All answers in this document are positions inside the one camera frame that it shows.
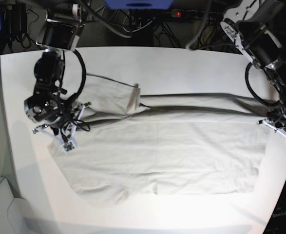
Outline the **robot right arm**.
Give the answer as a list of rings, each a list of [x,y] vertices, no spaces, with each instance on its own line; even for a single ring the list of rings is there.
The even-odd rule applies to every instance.
[[[46,10],[45,23],[36,40],[36,45],[44,51],[34,67],[36,83],[32,96],[24,102],[25,113],[34,123],[51,127],[54,132],[52,136],[60,135],[61,143],[68,146],[73,141],[73,133],[67,136],[67,128],[74,132],[83,124],[79,119],[83,107],[76,108],[74,102],[84,88],[86,66],[76,45],[88,16],[95,17],[107,29],[123,38],[131,38],[133,31],[125,25],[123,28],[126,31],[120,31],[119,24],[109,23],[100,16],[89,0],[26,0],[25,3]],[[62,99],[60,96],[67,93],[62,87],[66,51],[73,52],[77,57],[82,78],[78,90],[69,98]]]

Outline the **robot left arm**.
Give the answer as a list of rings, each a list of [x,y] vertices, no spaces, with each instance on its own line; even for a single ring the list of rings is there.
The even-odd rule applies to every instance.
[[[249,61],[245,69],[249,92],[271,109],[258,124],[266,125],[286,139],[286,62],[282,58],[283,45],[268,26],[286,8],[286,0],[233,0],[226,1],[226,4],[220,26],[231,45]],[[249,82],[251,67],[265,73],[279,94],[278,101],[265,101],[254,92]]]

